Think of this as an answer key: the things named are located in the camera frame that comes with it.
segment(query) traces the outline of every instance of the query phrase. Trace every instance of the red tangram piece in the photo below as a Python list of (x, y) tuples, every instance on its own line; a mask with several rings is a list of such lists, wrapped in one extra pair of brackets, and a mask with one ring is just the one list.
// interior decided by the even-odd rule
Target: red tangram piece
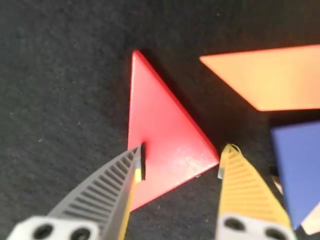
[(219, 163), (216, 149), (144, 56), (132, 55), (128, 148), (145, 143), (131, 210)]

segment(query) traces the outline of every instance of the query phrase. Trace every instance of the black fabric surface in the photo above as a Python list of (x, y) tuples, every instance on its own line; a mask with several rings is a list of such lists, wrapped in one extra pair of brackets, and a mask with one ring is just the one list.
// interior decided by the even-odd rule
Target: black fabric surface
[[(217, 149), (239, 145), (280, 197), (270, 125), (319, 112), (257, 112), (199, 56), (320, 43), (319, 9), (317, 0), (1, 0), (1, 239), (126, 149), (134, 49)], [(216, 176), (214, 168), (133, 212), (126, 239), (213, 239)]]

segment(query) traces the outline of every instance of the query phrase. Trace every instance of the blue tangram piece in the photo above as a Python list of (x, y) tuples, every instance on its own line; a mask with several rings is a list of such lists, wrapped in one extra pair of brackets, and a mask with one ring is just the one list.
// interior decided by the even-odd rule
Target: blue tangram piece
[(292, 227), (297, 229), (320, 201), (320, 121), (271, 130)]

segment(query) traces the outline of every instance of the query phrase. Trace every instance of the orange tangram piece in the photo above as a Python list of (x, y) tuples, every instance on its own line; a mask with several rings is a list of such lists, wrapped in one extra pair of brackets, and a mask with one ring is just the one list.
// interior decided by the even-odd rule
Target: orange tangram piece
[(201, 56), (259, 111), (320, 109), (320, 44)]

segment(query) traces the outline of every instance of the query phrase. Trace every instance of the screw hole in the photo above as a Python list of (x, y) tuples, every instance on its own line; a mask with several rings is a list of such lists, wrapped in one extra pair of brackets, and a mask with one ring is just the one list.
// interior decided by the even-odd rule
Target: screw hole
[(71, 235), (71, 240), (88, 240), (90, 238), (90, 231), (86, 228), (79, 228)]
[(265, 235), (267, 235), (269, 238), (276, 239), (276, 240), (286, 240), (286, 236), (279, 230), (274, 228), (268, 228), (265, 231)]
[(241, 221), (235, 218), (228, 218), (227, 220), (225, 220), (224, 225), (236, 231), (245, 230), (245, 225)]
[(33, 238), (36, 240), (45, 239), (50, 236), (54, 227), (50, 224), (39, 226), (33, 233)]

